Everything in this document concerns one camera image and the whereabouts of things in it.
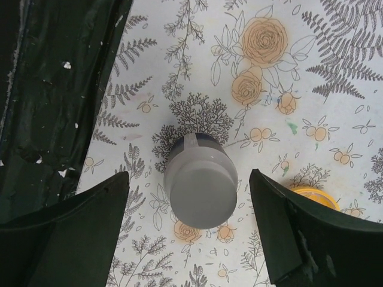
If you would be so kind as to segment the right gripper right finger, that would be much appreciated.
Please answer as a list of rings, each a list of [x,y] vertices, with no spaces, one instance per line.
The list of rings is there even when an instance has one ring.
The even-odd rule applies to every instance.
[[[275,286],[382,286],[382,224],[307,199],[258,169],[251,201]]]

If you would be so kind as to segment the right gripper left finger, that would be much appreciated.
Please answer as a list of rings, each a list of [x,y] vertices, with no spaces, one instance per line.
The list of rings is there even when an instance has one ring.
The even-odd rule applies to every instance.
[[[119,172],[1,224],[1,286],[105,286],[129,194]]]

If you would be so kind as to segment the yellow round pill case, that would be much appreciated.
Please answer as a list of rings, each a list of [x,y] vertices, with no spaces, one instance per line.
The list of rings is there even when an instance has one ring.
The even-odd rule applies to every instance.
[[[337,201],[328,193],[314,187],[293,187],[291,190],[323,206],[340,211]]]

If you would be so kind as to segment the white blue pill bottle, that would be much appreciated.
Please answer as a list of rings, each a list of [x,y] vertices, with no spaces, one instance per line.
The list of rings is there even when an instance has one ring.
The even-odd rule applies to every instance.
[[[163,183],[175,216],[192,228],[223,224],[237,204],[236,167],[218,141],[205,133],[188,133],[174,143]]]

